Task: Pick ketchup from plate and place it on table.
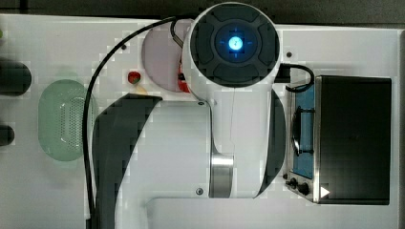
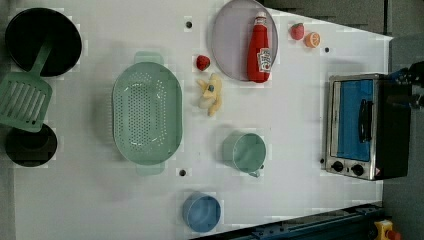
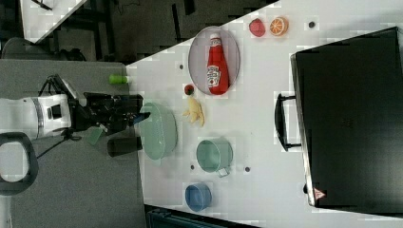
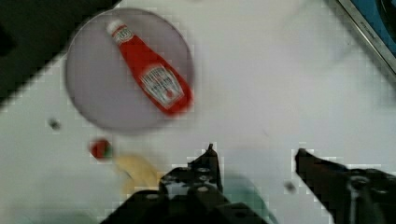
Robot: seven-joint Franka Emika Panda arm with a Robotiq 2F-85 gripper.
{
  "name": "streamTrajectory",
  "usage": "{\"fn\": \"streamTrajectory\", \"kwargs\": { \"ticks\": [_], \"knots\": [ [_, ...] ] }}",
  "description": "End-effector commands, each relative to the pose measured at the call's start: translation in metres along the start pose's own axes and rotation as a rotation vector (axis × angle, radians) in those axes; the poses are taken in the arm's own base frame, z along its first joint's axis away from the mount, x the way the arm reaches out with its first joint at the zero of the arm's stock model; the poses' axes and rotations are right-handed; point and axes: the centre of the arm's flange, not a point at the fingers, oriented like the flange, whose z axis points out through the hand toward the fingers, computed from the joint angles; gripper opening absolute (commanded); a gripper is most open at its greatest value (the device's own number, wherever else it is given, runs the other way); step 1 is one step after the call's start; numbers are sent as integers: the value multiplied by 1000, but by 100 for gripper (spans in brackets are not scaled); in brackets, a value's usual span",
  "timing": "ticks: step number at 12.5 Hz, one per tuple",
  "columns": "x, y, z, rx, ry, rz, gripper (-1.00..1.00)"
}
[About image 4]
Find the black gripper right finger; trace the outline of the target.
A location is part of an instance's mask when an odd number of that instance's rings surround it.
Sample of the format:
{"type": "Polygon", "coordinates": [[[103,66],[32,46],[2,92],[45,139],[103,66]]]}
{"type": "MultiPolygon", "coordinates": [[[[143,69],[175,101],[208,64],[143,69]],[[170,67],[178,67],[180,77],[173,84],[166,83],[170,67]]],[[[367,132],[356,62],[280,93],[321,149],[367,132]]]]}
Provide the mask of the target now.
{"type": "Polygon", "coordinates": [[[349,169],[301,148],[295,172],[332,215],[334,224],[395,224],[395,176],[349,169]]]}

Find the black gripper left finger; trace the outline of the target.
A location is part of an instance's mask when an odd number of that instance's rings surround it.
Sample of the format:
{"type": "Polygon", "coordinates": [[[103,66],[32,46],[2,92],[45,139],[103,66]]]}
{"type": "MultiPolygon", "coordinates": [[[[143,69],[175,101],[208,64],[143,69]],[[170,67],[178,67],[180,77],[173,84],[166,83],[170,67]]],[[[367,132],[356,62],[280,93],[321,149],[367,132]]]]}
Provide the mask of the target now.
{"type": "Polygon", "coordinates": [[[157,190],[140,190],[100,224],[269,224],[223,194],[218,154],[203,155],[164,175],[157,190]]]}

